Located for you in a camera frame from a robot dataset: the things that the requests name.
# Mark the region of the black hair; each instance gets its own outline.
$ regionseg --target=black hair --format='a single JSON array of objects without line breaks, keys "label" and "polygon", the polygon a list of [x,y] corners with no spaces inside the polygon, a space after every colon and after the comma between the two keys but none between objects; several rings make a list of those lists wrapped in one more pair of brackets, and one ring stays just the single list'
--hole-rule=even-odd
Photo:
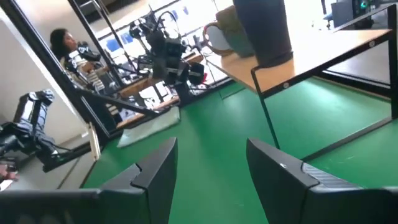
[{"label": "black hair", "polygon": [[58,60],[70,53],[68,47],[63,43],[63,38],[68,30],[64,28],[55,29],[50,34],[51,50]]}]

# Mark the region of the striped shirt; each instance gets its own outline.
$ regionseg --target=striped shirt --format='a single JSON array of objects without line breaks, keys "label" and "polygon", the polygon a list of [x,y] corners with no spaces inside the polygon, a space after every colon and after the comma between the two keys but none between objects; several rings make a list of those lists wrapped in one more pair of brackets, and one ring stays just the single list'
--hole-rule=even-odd
[{"label": "striped shirt", "polygon": [[[60,60],[61,65],[65,68],[65,58],[61,58]],[[88,63],[87,60],[85,59],[81,59],[79,62],[77,62],[77,69],[81,72],[82,75],[84,75],[86,77],[86,79],[95,86],[97,91],[101,91],[105,89],[105,86],[103,84],[103,82],[100,80],[100,78],[98,77],[98,75],[104,75],[106,74],[106,72],[104,72],[104,70],[102,68],[99,68],[97,70],[93,70],[90,73],[86,73],[82,70],[83,66]],[[80,85],[80,88],[84,88],[86,87],[85,82],[79,78],[75,73],[65,69],[65,71],[67,71],[67,75],[69,77],[69,79],[73,82],[76,83],[78,85]],[[108,108],[109,112],[111,113],[111,115],[116,115],[119,114],[119,110],[116,106],[111,105],[109,103],[105,104],[106,107]]]}]

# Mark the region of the woman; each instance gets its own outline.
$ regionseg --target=woman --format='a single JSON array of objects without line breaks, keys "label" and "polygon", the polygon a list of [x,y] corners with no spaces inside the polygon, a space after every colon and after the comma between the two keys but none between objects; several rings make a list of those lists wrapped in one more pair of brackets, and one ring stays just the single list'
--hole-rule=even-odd
[{"label": "woman", "polygon": [[[78,48],[76,40],[64,28],[55,29],[52,31],[50,35],[50,43],[53,53],[60,61],[62,66],[65,66],[65,58],[67,58],[71,52],[74,52]],[[105,86],[99,77],[105,75],[109,69],[107,67],[101,67],[95,70],[94,63],[88,62],[83,58],[77,62],[77,65],[79,71],[85,74],[88,81],[92,83],[100,93],[103,93]],[[72,78],[79,84],[82,84],[82,81],[75,75],[73,75]]]},{"label": "woman", "polygon": [[[66,58],[69,56],[70,53],[74,52],[78,48],[78,44],[76,40],[72,37],[72,35],[66,30],[66,29],[55,29],[52,31],[50,35],[50,43],[51,43],[51,49],[54,53],[54,55],[57,57],[57,59],[60,61],[61,65],[65,68],[65,62]],[[79,62],[77,62],[77,69],[84,74],[86,79],[92,83],[96,90],[99,93],[104,93],[105,86],[103,82],[100,80],[99,76],[102,76],[106,74],[106,72],[109,70],[107,67],[101,67],[97,70],[95,70],[95,65],[92,62],[88,62],[85,59],[81,59]],[[69,74],[69,76],[73,79],[73,81],[77,82],[81,86],[85,86],[85,83],[83,80],[78,78],[76,74],[73,72],[69,72],[66,70]],[[90,105],[94,108],[97,108],[96,113],[97,116],[99,116],[99,113],[101,111],[100,108],[102,108],[101,103],[96,103],[96,102],[91,102]],[[114,121],[113,122],[104,122],[107,119],[102,119],[101,121],[105,124],[107,129],[114,129],[116,127],[116,124],[121,122],[122,119],[120,117],[119,111],[117,107],[113,105],[106,105],[108,108],[109,112],[111,113]]]}]

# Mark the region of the person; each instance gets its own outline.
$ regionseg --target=person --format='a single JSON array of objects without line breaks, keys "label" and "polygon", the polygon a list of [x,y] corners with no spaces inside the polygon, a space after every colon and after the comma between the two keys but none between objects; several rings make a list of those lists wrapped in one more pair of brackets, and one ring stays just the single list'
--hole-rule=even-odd
[{"label": "person", "polygon": [[[68,30],[58,28],[51,32],[50,43],[54,55],[65,68],[66,58],[70,53],[74,52],[78,48],[77,41]],[[105,86],[101,81],[100,76],[105,75],[109,71],[107,66],[95,70],[95,63],[88,62],[82,58],[77,61],[77,67],[80,72],[85,74],[85,77],[95,86],[98,92],[104,93]],[[69,75],[74,79],[74,81],[84,86],[84,82],[75,74],[70,73]]]},{"label": "person", "polygon": [[[64,28],[58,28],[55,29],[51,32],[50,34],[50,44],[51,44],[51,50],[58,59],[58,61],[61,63],[61,65],[65,68],[66,67],[66,62],[67,62],[67,57],[69,56],[70,53],[74,52],[78,48],[78,43],[77,41],[73,38],[71,33],[67,29]],[[88,62],[85,59],[81,59],[80,61],[76,62],[77,63],[77,69],[84,74],[85,78],[95,87],[96,91],[98,93],[104,94],[105,91],[105,86],[103,82],[100,79],[100,76],[106,74],[109,70],[108,67],[101,67],[99,69],[95,70],[95,65],[93,62]],[[85,82],[78,77],[75,73],[65,69],[67,71],[68,76],[76,83],[79,85],[86,87]],[[99,113],[101,113],[102,105],[101,103],[97,103],[92,101],[90,103],[91,106],[98,108],[96,110],[97,116]],[[107,129],[114,129],[116,127],[115,123],[119,123],[122,121],[121,116],[119,114],[119,110],[117,107],[113,105],[106,104],[105,105],[108,109],[108,111],[111,113],[111,116],[113,117],[114,121],[108,121],[105,119],[103,121],[104,125],[107,127]]]},{"label": "person", "polygon": [[8,172],[7,165],[0,165],[0,179],[17,180],[18,176],[15,172]]}]

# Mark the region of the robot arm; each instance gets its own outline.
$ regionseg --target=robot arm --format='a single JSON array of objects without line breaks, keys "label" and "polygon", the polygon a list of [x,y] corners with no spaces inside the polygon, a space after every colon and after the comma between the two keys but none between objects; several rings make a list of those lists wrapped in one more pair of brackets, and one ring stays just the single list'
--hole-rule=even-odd
[{"label": "robot arm", "polygon": [[45,166],[57,162],[58,153],[54,140],[44,133],[47,110],[52,104],[51,90],[31,92],[20,97],[13,122],[0,129],[0,161],[7,161],[9,151],[34,154]]}]

